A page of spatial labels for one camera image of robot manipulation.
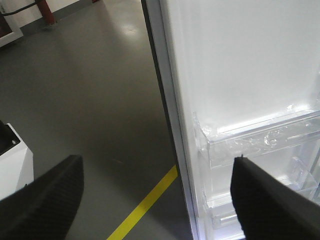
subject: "black rubber pad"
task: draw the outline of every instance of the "black rubber pad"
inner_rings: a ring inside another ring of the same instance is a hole
[[[0,240],[63,240],[83,190],[82,158],[69,156],[0,201]]]
[[[247,240],[320,240],[320,207],[245,157],[234,160],[231,196]]]

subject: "white appliance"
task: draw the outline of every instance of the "white appliance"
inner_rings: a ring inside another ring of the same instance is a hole
[[[34,181],[33,153],[8,123],[13,132],[12,147],[0,152],[0,200]]]
[[[320,203],[320,1],[142,1],[195,240],[245,236],[234,157]]]

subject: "black cable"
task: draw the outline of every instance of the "black cable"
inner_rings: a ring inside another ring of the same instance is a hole
[[[33,3],[31,3],[31,4],[27,5],[27,6],[24,6],[24,7],[20,8],[20,9],[18,9],[18,10],[12,11],[12,12],[6,12],[6,13],[0,12],[0,16],[6,17],[6,16],[13,15],[13,14],[17,14],[17,13],[19,13],[19,12],[25,10],[25,9],[28,9],[28,8],[40,3],[41,1],[43,1],[43,0],[35,0]]]

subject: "white wall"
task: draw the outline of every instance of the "white wall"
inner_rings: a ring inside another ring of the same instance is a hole
[[[79,0],[46,0],[51,12],[55,12],[77,1]],[[3,4],[6,12],[12,12],[17,9],[23,8],[26,5],[34,3],[34,0],[0,0],[0,3]],[[23,10],[13,15],[13,19],[16,21],[20,28],[37,19],[40,19],[41,17],[42,15],[37,6],[32,6],[26,10]]]

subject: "refrigerator door shelf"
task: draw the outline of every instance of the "refrigerator door shelf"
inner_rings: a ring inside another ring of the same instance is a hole
[[[320,111],[281,119],[213,134],[210,125],[201,125],[194,117],[197,147],[210,167],[216,168],[232,163],[234,157],[252,158],[320,138]]]
[[[319,180],[315,180],[308,166],[299,157],[285,158],[289,154],[299,152],[303,147],[307,146],[286,148],[251,160],[282,184],[312,200],[319,186]],[[281,156],[282,163],[276,164],[279,159],[273,160],[275,156]],[[210,170],[211,176],[204,176],[204,210],[211,216],[210,224],[213,229],[239,223],[230,194],[232,168],[232,164],[216,167]]]

